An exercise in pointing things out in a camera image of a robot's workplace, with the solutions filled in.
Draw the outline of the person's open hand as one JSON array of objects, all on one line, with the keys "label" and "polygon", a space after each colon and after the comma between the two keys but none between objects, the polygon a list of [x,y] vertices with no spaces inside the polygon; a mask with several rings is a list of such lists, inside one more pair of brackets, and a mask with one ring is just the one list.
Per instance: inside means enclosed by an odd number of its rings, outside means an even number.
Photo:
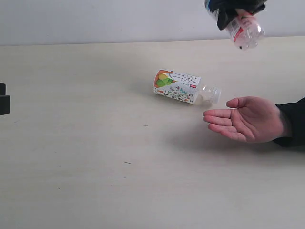
[{"label": "person's open hand", "polygon": [[203,113],[211,131],[244,143],[266,143],[281,137],[291,137],[290,121],[270,101],[253,96],[234,98],[227,109],[212,109]]}]

